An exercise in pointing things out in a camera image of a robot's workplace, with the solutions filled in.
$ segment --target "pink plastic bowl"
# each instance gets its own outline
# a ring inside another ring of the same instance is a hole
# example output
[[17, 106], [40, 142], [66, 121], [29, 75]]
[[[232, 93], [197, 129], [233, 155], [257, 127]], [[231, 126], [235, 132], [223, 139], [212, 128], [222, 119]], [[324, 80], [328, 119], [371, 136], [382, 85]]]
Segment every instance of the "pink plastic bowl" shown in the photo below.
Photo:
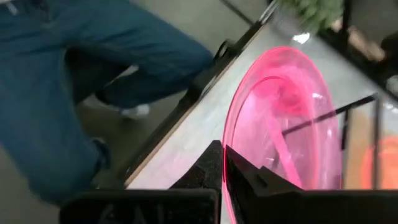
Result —
[[[229, 107], [223, 145], [302, 189], [339, 189], [342, 155], [335, 117], [282, 135], [283, 130], [333, 110], [313, 62], [295, 48], [276, 47], [262, 54], [239, 84]], [[223, 175], [227, 195], [226, 169]]]

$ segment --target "gray floor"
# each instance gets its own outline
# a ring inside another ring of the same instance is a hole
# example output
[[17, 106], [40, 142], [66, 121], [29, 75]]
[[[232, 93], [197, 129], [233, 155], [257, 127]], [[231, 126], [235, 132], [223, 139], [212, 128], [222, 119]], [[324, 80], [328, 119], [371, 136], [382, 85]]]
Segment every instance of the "gray floor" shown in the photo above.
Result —
[[[225, 39], [238, 40], [248, 26], [217, 0], [137, 0], [161, 18], [177, 26], [215, 52]], [[264, 0], [234, 0], [251, 18], [257, 18]], [[125, 121], [109, 111], [93, 111], [80, 105], [77, 112], [88, 134], [102, 136], [119, 164], [173, 110], [181, 94], [152, 105], [142, 121]], [[57, 223], [57, 209], [36, 201], [25, 180], [0, 150], [0, 223]]]

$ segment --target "metal rod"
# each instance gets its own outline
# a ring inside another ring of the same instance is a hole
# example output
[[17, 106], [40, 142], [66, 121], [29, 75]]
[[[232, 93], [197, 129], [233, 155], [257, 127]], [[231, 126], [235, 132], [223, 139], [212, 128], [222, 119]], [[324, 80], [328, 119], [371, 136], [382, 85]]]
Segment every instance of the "metal rod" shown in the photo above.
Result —
[[341, 137], [341, 150], [344, 151], [347, 148], [347, 133], [349, 129], [349, 121], [351, 117], [351, 110], [347, 110], [344, 113], [344, 120], [343, 120], [343, 134]]
[[315, 119], [313, 119], [311, 121], [306, 121], [306, 122], [304, 122], [302, 124], [298, 124], [298, 125], [296, 125], [296, 126], [294, 126], [292, 128], [286, 129], [285, 131], [282, 131], [282, 135], [285, 136], [286, 134], [289, 134], [289, 133], [292, 133], [292, 132], [297, 131], [299, 129], [305, 128], [305, 127], [307, 127], [307, 126], [309, 126], [309, 125], [311, 125], [313, 123], [316, 123], [316, 122], [319, 122], [319, 121], [323, 121], [324, 119], [331, 118], [332, 116], [335, 116], [336, 114], [340, 114], [340, 113], [342, 113], [342, 112], [344, 112], [346, 110], [350, 110], [352, 108], [362, 106], [362, 105], [364, 105], [366, 103], [369, 103], [369, 102], [371, 102], [371, 101], [373, 101], [375, 99], [376, 99], [375, 95], [367, 96], [367, 97], [362, 98], [362, 99], [360, 99], [358, 101], [350, 103], [350, 104], [348, 104], [346, 106], [338, 108], [337, 110], [334, 110], [334, 111], [329, 112], [327, 114], [321, 115], [321, 116], [319, 116], [319, 117], [317, 117], [317, 118], [315, 118]]
[[374, 132], [373, 132], [373, 168], [372, 168], [372, 187], [374, 190], [380, 189], [380, 180], [381, 176], [381, 161], [379, 160], [379, 151], [380, 151], [380, 130], [381, 130], [381, 99], [379, 97], [376, 98], [376, 105], [374, 107]]
[[274, 13], [275, 9], [277, 9], [278, 4], [276, 3], [276, 0], [272, 1], [268, 7], [266, 8], [266, 10], [261, 14], [259, 21], [261, 22], [261, 24], [265, 24], [267, 22], [267, 20], [269, 19], [269, 17], [272, 15], [272, 13]]
[[346, 34], [348, 33], [349, 22], [351, 21], [351, 13], [353, 11], [353, 2], [352, 0], [345, 0], [344, 1], [344, 11], [343, 11], [343, 24], [342, 24], [342, 31]]

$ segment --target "sneaker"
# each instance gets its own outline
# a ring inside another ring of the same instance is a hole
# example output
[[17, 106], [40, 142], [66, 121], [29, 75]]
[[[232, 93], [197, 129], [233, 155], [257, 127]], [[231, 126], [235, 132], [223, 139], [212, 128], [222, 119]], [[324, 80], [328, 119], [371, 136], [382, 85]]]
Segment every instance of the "sneaker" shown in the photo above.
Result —
[[95, 95], [91, 95], [89, 98], [87, 98], [84, 102], [84, 105], [93, 108], [93, 109], [107, 109], [111, 111], [116, 111], [122, 116], [126, 118], [131, 118], [131, 119], [142, 119], [145, 118], [150, 111], [149, 105], [138, 105], [135, 108], [131, 109], [123, 109], [123, 108], [118, 108], [117, 106], [113, 105], [108, 105], [106, 103], [103, 103], [101, 100], [99, 100]]

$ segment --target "person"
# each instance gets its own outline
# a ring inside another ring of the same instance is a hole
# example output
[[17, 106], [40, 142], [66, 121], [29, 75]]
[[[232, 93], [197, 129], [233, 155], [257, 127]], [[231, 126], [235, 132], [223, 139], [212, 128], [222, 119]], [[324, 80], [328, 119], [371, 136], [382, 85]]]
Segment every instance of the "person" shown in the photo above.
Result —
[[186, 89], [212, 63], [206, 48], [128, 0], [0, 3], [0, 143], [31, 191], [54, 204], [95, 187], [91, 179], [107, 160], [75, 114], [69, 46], [138, 65], [100, 94], [127, 115]]

